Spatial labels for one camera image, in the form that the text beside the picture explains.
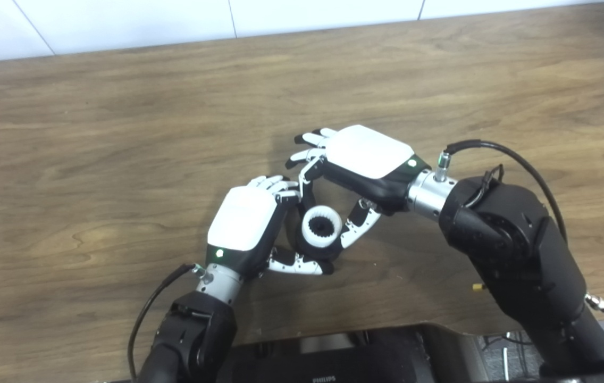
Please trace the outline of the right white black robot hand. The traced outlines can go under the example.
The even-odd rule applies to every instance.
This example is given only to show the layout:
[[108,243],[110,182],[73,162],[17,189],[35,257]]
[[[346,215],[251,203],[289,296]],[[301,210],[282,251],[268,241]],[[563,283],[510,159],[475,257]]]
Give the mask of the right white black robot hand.
[[[307,150],[290,155],[285,162],[288,169],[303,166],[299,171],[302,223],[296,248],[320,259],[339,255],[380,216],[409,211],[407,196],[411,185],[424,170],[430,170],[430,165],[411,146],[362,124],[339,130],[315,129],[295,136],[294,141],[308,145]],[[355,208],[346,221],[339,222],[338,233],[331,235],[330,240],[312,239],[308,232],[318,221],[310,213],[316,206],[313,183],[319,178],[359,196]]]

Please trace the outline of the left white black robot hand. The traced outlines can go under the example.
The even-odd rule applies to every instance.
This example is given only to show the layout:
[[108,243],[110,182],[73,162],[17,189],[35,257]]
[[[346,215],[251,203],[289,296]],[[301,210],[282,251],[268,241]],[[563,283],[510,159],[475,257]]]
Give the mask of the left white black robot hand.
[[246,279],[265,271],[334,274],[331,262],[275,245],[288,212],[300,201],[299,183],[282,175],[258,176],[229,189],[208,230],[207,266],[225,267]]

